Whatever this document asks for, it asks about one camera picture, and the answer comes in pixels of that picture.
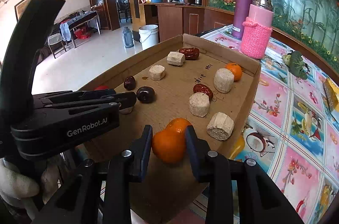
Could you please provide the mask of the white gloved left hand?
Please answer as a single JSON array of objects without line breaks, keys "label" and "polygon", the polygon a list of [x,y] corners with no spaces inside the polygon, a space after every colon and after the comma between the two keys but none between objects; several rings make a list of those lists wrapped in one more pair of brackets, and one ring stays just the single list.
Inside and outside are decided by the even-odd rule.
[{"label": "white gloved left hand", "polygon": [[1,159],[1,197],[9,205],[24,209],[28,217],[34,220],[38,214],[38,206],[33,197],[38,198],[45,205],[58,190],[64,171],[64,160],[57,155],[47,161],[47,166],[38,180],[21,174],[18,168],[5,159]]}]

